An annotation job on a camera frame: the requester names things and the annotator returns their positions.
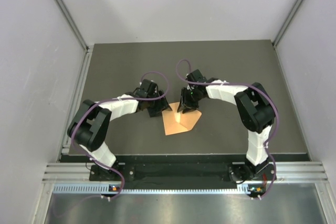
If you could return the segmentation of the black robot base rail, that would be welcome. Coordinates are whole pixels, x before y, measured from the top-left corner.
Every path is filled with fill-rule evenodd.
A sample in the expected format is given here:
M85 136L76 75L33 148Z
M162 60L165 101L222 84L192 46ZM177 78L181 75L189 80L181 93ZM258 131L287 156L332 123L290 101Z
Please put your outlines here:
M248 180L271 181L275 174L273 164L253 168L233 163L128 163L116 164L111 169L93 165L90 170L90 181L115 181L123 175L127 187L240 184Z

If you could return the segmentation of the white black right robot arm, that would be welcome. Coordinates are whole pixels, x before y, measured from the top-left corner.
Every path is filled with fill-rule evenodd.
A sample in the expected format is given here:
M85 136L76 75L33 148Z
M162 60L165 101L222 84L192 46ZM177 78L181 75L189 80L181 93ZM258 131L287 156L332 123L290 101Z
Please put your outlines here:
M233 181L256 180L264 174L268 165L265 143L269 139L276 113L264 87L256 82L252 85L231 84L216 78L207 79L196 69L186 75L186 88L181 90L178 112L187 113L199 108L205 98L221 100L236 106L241 122L248 132L248 149L243 170L230 169Z

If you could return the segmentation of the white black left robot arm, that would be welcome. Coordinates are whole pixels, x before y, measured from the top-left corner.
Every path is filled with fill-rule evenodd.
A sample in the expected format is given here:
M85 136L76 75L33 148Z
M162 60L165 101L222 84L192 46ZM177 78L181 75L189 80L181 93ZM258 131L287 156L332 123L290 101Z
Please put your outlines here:
M119 175L118 161L105 142L110 122L144 110L151 118L158 116L171 109L166 94L157 83L144 79L134 91L117 98L84 100L67 128L67 135L95 162L103 177L114 180Z

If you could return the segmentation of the cream paper letter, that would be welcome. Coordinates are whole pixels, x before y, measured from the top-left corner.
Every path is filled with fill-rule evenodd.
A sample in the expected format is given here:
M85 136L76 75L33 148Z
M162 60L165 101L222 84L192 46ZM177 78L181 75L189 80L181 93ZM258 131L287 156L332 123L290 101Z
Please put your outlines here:
M174 118L175 118L175 121L180 124L180 121L181 121L181 112L175 112L174 113Z

